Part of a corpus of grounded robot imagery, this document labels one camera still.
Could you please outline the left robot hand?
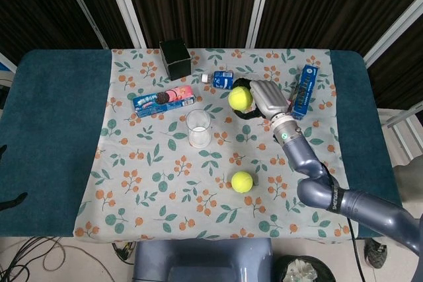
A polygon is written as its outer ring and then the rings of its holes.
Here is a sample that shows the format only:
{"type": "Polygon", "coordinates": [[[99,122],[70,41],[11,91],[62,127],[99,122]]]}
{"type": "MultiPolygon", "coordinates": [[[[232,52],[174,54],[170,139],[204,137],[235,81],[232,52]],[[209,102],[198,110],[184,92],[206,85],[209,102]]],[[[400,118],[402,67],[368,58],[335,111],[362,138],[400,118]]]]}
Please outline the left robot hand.
{"type": "MultiPolygon", "coordinates": [[[[7,150],[7,145],[2,145],[1,146],[1,154],[0,154],[1,159],[3,158],[3,155],[4,155],[6,150],[7,150]]],[[[12,200],[2,201],[0,203],[0,206],[1,206],[0,211],[12,209],[12,208],[20,205],[27,197],[28,197],[28,192],[22,192],[21,194],[19,194],[16,198],[14,198],[12,200]]]]}

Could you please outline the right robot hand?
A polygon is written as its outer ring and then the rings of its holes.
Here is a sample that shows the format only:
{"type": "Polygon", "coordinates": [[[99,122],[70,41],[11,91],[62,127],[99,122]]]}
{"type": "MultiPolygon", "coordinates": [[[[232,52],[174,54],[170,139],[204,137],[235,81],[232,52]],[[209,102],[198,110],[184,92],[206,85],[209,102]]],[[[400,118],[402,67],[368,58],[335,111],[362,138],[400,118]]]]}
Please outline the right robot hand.
{"type": "Polygon", "coordinates": [[[288,113],[289,104],[278,85],[273,81],[239,78],[233,83],[232,91],[239,87],[246,88],[250,92],[256,106],[254,110],[247,113],[240,110],[234,110],[234,113],[239,118],[251,120],[253,118],[262,117],[271,120],[278,114],[288,113]]]}

